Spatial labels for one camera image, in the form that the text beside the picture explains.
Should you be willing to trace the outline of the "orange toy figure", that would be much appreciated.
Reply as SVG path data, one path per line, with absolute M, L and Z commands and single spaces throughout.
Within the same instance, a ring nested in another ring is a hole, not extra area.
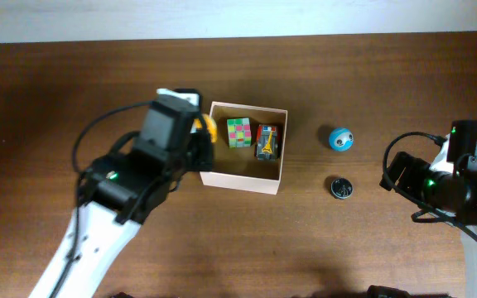
M 209 114 L 206 114 L 206 113 L 204 113 L 202 117 L 205 121 L 206 129 L 210 134 L 211 142 L 216 143 L 218 139 L 218 128 L 217 128 L 217 124 L 215 120 Z M 193 122 L 193 127 L 191 129 L 191 132 L 194 133 L 197 130 L 200 130 L 201 128 L 202 128 L 201 121 L 199 119 L 195 119 Z

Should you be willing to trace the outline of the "pastel puzzle cube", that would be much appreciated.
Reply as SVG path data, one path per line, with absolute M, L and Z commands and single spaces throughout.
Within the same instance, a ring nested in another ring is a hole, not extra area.
M 226 121 L 230 148 L 250 147 L 252 131 L 249 118 L 231 118 Z

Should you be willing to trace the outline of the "red grey toy car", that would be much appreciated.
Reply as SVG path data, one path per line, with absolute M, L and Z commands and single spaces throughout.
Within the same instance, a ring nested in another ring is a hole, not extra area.
M 278 158 L 278 127 L 261 124 L 258 126 L 255 156 L 260 161 L 275 161 Z

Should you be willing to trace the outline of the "blue ball with eyes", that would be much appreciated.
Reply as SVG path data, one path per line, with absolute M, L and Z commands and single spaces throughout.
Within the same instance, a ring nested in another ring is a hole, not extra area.
M 334 151 L 347 151 L 353 144 L 354 136 L 348 128 L 338 127 L 329 135 L 329 145 Z

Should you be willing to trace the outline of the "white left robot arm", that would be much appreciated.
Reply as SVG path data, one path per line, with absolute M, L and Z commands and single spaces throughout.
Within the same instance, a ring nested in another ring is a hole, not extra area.
M 33 297 L 91 297 L 148 215 L 187 172 L 211 171 L 214 148 L 196 89 L 158 89 L 142 128 L 74 168 L 75 208 Z

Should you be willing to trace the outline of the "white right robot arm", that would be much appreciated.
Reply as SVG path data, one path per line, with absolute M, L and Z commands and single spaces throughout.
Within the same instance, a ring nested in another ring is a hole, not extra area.
M 412 221 L 445 223 L 460 230 L 465 254 L 465 294 L 477 297 L 477 120 L 457 120 L 448 135 L 425 133 L 439 148 L 433 162 L 405 151 L 383 155 L 385 190 L 393 190 L 419 210 Z

